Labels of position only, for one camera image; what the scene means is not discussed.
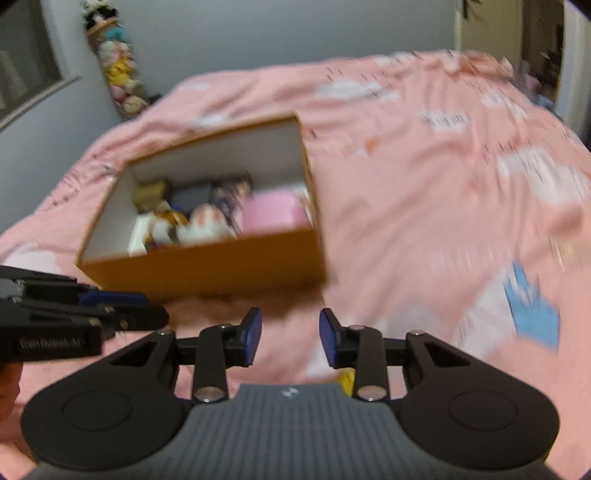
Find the metal pin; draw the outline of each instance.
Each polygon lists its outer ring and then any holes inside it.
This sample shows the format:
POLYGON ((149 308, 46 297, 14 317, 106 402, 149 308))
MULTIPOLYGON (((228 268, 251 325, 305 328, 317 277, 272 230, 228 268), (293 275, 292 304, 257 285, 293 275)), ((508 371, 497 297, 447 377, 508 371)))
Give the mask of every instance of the metal pin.
POLYGON ((386 389, 378 385, 366 385, 357 390, 357 396, 365 401, 379 401, 387 394, 386 389))
POLYGON ((195 398, 203 403, 214 403, 224 397, 224 392, 219 387, 201 387, 195 392, 195 398))

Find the yellow plush toy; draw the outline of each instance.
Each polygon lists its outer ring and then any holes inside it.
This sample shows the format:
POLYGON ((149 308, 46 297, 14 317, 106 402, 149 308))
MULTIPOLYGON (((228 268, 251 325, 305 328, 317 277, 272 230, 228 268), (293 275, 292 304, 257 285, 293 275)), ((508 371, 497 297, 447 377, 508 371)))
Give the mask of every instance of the yellow plush toy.
POLYGON ((123 87, 128 81, 131 80, 129 74, 133 69, 128 65, 127 62, 128 60, 126 58, 121 58, 110 66, 107 72, 109 85, 123 87))

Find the blue finger pad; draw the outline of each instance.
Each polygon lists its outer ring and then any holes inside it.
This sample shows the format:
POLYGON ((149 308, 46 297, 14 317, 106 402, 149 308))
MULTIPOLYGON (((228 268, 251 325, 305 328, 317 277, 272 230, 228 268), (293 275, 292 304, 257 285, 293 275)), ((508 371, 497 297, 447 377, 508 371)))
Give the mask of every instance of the blue finger pad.
POLYGON ((324 354, 329 365, 335 368, 336 365, 336 340, 335 332, 330 327, 330 322, 324 312, 320 312, 320 341, 324 354))
POLYGON ((246 364, 252 365, 255 359, 256 349, 258 348, 259 340, 262 332, 262 315, 259 310, 256 313, 255 320, 251 327, 246 332, 246 364))
POLYGON ((91 290, 80 296, 78 304, 81 307, 96 307, 97 305, 145 307, 150 304, 150 301, 141 293, 91 290))

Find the open box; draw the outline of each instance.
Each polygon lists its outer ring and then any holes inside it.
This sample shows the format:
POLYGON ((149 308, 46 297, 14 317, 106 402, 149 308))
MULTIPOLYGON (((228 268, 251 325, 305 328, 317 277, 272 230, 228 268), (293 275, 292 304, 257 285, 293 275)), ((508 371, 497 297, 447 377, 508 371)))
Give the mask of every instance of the open box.
POLYGON ((99 209, 76 265, 108 290, 139 291, 153 301, 186 295, 265 293, 324 281, 314 186, 295 115, 234 124, 131 160, 99 209), (132 195, 139 184, 174 186, 248 172, 255 192, 304 183, 311 225, 239 236, 192 247, 129 255, 138 221, 132 195))

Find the gray grip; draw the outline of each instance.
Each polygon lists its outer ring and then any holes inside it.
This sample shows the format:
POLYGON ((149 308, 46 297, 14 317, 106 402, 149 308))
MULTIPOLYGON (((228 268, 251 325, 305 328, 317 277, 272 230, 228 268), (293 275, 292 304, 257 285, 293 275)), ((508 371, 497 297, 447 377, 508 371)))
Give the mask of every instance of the gray grip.
POLYGON ((108 472, 46 464, 27 480, 560 480, 543 461, 503 472, 444 463, 417 447, 384 404, 339 385, 244 385, 236 398, 194 408, 149 458, 108 472))

